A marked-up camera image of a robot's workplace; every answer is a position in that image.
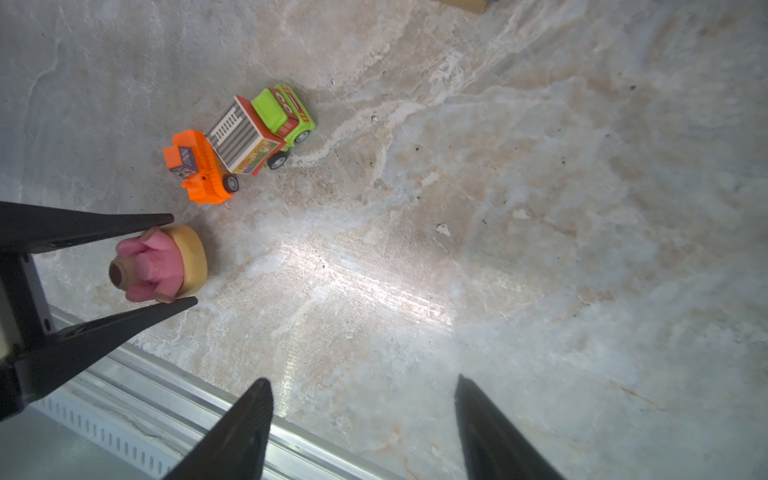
black tire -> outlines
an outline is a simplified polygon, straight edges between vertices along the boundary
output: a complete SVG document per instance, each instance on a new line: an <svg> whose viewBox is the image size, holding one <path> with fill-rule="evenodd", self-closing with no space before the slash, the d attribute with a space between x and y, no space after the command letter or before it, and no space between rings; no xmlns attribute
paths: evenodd
<svg viewBox="0 0 768 480"><path fill-rule="evenodd" d="M279 151L272 157L266 159L266 165L270 168L270 170L277 170L286 163L286 160L288 160L288 152Z"/></svg>
<svg viewBox="0 0 768 480"><path fill-rule="evenodd" d="M296 140L293 141L293 143L300 144L301 142L305 141L307 137L309 137L310 131L305 130L299 134L298 137L296 137Z"/></svg>
<svg viewBox="0 0 768 480"><path fill-rule="evenodd" d="M240 189L240 182L237 181L237 177L232 174L224 174L224 176L221 177L221 183L224 185L224 190L226 190L228 194L233 194Z"/></svg>

pink figure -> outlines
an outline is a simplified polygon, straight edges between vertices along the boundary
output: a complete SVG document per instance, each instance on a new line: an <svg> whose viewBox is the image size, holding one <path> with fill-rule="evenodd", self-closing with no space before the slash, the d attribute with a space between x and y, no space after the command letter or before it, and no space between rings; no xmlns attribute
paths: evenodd
<svg viewBox="0 0 768 480"><path fill-rule="evenodd" d="M121 240L109 265L109 278L131 302L171 303L184 283L184 261L179 247L158 227L141 237Z"/></svg>

stone floor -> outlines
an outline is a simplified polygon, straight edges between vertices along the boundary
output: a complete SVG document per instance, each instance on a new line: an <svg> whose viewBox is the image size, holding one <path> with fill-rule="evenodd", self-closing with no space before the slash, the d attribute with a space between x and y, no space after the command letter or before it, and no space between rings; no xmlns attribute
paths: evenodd
<svg viewBox="0 0 768 480"><path fill-rule="evenodd" d="M473 378L570 479L768 476L768 6L0 3L0 197L196 227L210 280L134 342L406 478L464 478ZM288 165L198 206L161 148L294 85ZM114 241L38 256L129 307Z"/></svg>

toy car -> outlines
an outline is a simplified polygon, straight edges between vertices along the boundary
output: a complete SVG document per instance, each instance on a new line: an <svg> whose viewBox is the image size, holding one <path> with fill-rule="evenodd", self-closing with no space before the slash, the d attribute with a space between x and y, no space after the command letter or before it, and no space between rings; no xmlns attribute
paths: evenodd
<svg viewBox="0 0 768 480"><path fill-rule="evenodd" d="M265 163L272 170L282 167L288 149L314 129L315 122L296 92L277 85L265 88L252 101L236 95L205 134L192 130L177 134L174 146L163 153L168 169L185 179L181 186L190 200L220 204L239 188L233 174L256 175Z"/></svg>
<svg viewBox="0 0 768 480"><path fill-rule="evenodd" d="M285 164L288 149L304 141L315 122L288 85L265 88L248 101L235 96L205 136L227 169L256 175L263 164Z"/></svg>
<svg viewBox="0 0 768 480"><path fill-rule="evenodd" d="M240 189L237 177L227 172L201 131L174 135L174 146L163 149L165 166L184 179L190 200L220 204Z"/></svg>

